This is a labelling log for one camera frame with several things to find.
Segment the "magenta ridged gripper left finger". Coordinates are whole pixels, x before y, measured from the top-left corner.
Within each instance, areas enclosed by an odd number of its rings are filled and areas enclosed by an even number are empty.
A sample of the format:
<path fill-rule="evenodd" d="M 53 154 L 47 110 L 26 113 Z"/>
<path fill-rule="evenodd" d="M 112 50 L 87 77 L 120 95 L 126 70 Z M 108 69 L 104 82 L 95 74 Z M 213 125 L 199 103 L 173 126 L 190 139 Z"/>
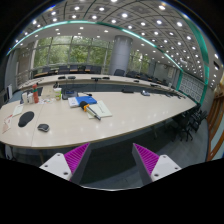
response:
<path fill-rule="evenodd" d="M 86 143 L 65 154 L 56 153 L 40 168 L 65 180 L 79 184 L 90 154 L 90 144 Z"/>

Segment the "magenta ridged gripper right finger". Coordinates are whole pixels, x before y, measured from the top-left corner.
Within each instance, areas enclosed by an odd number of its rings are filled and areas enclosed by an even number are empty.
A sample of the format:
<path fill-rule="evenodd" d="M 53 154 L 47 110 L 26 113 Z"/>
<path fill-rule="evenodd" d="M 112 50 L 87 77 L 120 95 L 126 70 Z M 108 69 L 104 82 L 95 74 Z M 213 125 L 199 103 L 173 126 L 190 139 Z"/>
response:
<path fill-rule="evenodd" d="M 181 169 L 181 167 L 167 155 L 157 155 L 136 143 L 133 144 L 132 154 L 144 185 L 166 177 Z"/>

